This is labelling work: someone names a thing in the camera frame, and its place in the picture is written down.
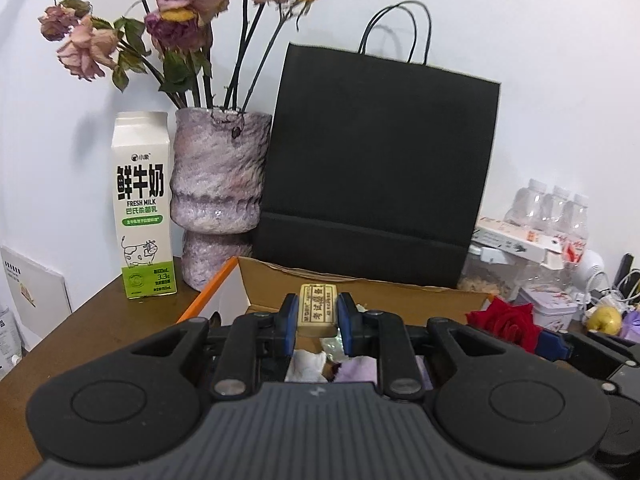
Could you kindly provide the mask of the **red artificial rose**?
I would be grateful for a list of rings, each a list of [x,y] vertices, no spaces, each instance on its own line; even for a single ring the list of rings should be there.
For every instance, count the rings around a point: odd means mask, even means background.
[[[469,326],[516,344],[529,353],[537,349],[542,328],[534,323],[531,304],[514,306],[494,297],[485,310],[471,311],[465,317]]]

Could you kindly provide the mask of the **fluffy lavender socks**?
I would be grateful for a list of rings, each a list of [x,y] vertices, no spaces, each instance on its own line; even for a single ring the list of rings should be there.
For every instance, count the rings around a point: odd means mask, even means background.
[[[420,356],[416,357],[422,382],[426,390],[433,388],[424,362]],[[357,356],[337,365],[334,372],[334,382],[372,382],[378,383],[378,361],[370,356]]]

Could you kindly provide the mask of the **yellow mahjong tile eraser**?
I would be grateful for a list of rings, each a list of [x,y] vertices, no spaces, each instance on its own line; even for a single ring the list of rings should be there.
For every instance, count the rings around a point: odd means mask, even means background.
[[[333,284],[303,284],[298,294],[297,333],[309,338],[337,335],[337,288]]]

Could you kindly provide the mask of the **lavender tin box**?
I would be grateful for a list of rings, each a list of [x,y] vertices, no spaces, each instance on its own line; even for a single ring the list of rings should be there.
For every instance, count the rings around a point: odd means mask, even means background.
[[[514,304],[531,304],[534,323],[546,330],[567,330],[570,322],[578,320],[580,305],[567,292],[554,286],[521,287]]]

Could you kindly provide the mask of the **purple tissue pack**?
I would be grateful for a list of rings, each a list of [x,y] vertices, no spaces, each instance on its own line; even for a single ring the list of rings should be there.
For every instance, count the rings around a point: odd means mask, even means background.
[[[628,312],[623,318],[623,325],[620,329],[620,336],[623,339],[632,341],[635,344],[640,342],[640,311]]]

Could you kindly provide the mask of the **green apple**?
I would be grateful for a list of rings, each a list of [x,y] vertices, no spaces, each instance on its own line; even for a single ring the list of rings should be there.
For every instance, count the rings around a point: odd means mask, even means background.
[[[616,307],[593,307],[587,311],[585,326],[587,330],[616,336],[622,329],[623,317]]]

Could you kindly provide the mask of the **white oval mouse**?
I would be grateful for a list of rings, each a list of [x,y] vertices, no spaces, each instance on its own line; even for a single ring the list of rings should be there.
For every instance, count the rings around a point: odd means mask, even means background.
[[[285,380],[287,382],[323,384],[328,381],[323,375],[325,366],[326,352],[312,353],[303,349],[295,350]]]

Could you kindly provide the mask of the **orange cardboard box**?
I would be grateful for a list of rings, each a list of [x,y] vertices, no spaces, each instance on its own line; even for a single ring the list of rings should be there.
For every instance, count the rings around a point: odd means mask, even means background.
[[[488,297],[479,292],[369,281],[233,257],[208,282],[179,320],[194,316],[211,318],[219,314],[221,323],[229,325],[246,312],[279,310],[287,294],[296,294],[300,286],[311,283],[331,283],[339,292],[351,294],[356,304],[368,310],[395,313],[407,325],[423,326],[429,318],[438,316],[464,324],[467,313],[480,310],[488,303]]]

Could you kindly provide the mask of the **iridescent shell hair clip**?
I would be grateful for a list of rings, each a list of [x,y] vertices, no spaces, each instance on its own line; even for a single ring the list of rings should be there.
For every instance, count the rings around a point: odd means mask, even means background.
[[[320,339],[322,350],[326,352],[326,356],[333,363],[343,363],[347,360],[347,356],[343,347],[343,339],[341,332],[338,330],[333,337]]]

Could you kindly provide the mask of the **white flat box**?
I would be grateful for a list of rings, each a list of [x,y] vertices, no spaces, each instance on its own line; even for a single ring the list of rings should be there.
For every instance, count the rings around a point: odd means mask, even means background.
[[[479,218],[472,241],[538,263],[549,270],[564,266],[562,244],[554,236],[487,217]]]

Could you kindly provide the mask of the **right water bottle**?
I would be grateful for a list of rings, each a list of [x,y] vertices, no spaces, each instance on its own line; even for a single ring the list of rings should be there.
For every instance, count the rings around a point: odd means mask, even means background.
[[[563,256],[568,263],[577,264],[582,260],[588,242],[589,198],[575,193],[562,212],[560,231],[563,234]]]

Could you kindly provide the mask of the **water bottle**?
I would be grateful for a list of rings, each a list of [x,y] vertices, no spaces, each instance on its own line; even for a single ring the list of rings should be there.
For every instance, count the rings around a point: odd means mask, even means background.
[[[563,234],[563,256],[568,263],[577,264],[582,260],[588,242],[589,198],[575,193],[562,212],[560,231]]]
[[[570,191],[555,185],[550,193],[544,194],[540,201],[535,226],[544,234],[554,234],[563,218],[564,206],[570,199]]]
[[[544,182],[530,179],[525,188],[520,188],[516,192],[512,205],[504,216],[504,221],[514,226],[533,228],[546,191],[547,185]]]

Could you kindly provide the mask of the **middle water bottle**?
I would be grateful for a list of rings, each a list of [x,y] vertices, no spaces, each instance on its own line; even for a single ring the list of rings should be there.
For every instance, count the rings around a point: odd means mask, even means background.
[[[554,234],[563,218],[564,206],[570,199],[570,191],[555,185],[550,193],[544,194],[540,201],[535,226],[544,234]]]

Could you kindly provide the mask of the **left water bottle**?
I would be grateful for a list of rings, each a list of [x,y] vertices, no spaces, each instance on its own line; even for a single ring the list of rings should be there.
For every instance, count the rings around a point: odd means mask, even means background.
[[[504,216],[504,221],[514,226],[533,228],[546,191],[547,185],[544,182],[530,179],[525,188],[520,188],[516,192],[512,205]]]

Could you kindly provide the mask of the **black paper bag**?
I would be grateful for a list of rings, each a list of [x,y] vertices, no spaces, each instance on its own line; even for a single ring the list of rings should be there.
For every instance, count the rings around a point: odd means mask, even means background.
[[[286,51],[256,259],[452,287],[480,212],[500,87],[426,63]]]

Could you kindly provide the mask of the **purple textured vase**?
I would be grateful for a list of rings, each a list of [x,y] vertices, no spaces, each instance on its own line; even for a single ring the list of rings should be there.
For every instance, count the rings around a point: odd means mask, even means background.
[[[176,111],[170,214],[183,228],[182,277],[199,292],[230,258],[252,251],[270,129],[265,113]]]

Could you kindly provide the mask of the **fresh milk carton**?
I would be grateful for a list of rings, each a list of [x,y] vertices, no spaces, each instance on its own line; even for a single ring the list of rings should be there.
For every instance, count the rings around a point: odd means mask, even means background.
[[[172,295],[171,150],[165,112],[117,115],[112,135],[113,209],[122,280],[129,299]]]

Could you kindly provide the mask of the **white card booklet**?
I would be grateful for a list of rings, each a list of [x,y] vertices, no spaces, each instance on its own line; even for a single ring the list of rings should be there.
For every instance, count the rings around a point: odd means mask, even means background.
[[[13,315],[26,351],[73,313],[64,276],[8,246],[1,247],[1,285],[8,293],[1,311]]]

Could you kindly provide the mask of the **dried rose bouquet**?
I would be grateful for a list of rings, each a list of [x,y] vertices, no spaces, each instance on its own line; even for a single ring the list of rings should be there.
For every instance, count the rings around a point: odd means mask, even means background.
[[[239,95],[240,73],[265,8],[276,7],[282,28],[306,16],[316,1],[242,0],[238,53],[223,110],[244,113],[248,107],[250,99]],[[38,18],[40,34],[58,44],[58,62],[79,80],[110,77],[124,91],[130,74],[150,74],[179,110],[213,107],[213,21],[227,12],[231,0],[140,2],[141,20],[124,15],[109,22],[95,16],[88,1],[55,1]]]

